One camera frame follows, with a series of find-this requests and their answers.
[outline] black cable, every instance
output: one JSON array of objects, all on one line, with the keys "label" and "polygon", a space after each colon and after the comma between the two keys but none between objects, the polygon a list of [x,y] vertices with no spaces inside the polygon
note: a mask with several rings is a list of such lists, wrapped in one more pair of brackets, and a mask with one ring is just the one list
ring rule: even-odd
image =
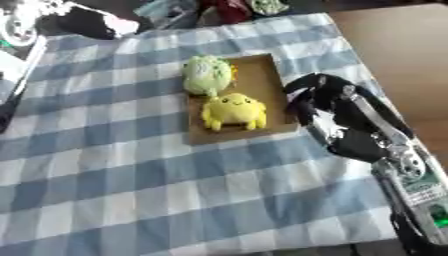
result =
[{"label": "black cable", "polygon": [[358,248],[356,247],[355,244],[350,244],[349,247],[352,250],[351,256],[361,256],[361,254],[359,254]]}]

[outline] plush toy ear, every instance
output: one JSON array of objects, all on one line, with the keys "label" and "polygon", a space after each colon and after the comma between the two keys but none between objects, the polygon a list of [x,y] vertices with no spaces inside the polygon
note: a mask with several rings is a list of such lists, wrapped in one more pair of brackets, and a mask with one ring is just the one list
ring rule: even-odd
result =
[{"label": "plush toy ear", "polygon": [[264,105],[264,104],[261,103],[261,102],[258,102],[258,104],[260,104],[260,109],[261,109],[261,110],[266,111],[266,105]]}]

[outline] yellow plush toy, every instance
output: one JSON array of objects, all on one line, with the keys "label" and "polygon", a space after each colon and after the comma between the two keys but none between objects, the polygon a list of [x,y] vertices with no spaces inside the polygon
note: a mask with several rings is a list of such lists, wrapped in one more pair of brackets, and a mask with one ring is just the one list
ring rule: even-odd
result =
[{"label": "yellow plush toy", "polygon": [[245,124],[247,130],[266,127],[266,106],[240,93],[214,97],[204,105],[205,127],[220,131],[223,124]]}]

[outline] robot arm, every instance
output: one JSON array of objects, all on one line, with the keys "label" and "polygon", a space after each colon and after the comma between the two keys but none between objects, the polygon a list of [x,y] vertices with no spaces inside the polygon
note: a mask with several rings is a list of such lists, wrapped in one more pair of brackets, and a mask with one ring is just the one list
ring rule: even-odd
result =
[{"label": "robot arm", "polygon": [[[328,151],[372,164],[409,255],[447,255],[448,178],[412,130],[364,87],[309,74],[285,87],[295,113]],[[331,128],[320,111],[333,115]]]}]

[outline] checkered cloth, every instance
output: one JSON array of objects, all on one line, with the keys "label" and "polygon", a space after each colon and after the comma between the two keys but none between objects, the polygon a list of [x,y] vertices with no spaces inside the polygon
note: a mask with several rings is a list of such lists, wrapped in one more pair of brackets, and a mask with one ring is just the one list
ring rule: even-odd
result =
[{"label": "checkered cloth", "polygon": [[325,14],[56,37],[0,137],[0,255],[214,255],[394,237],[368,164],[306,130],[191,146],[181,68],[270,53],[380,87]]}]

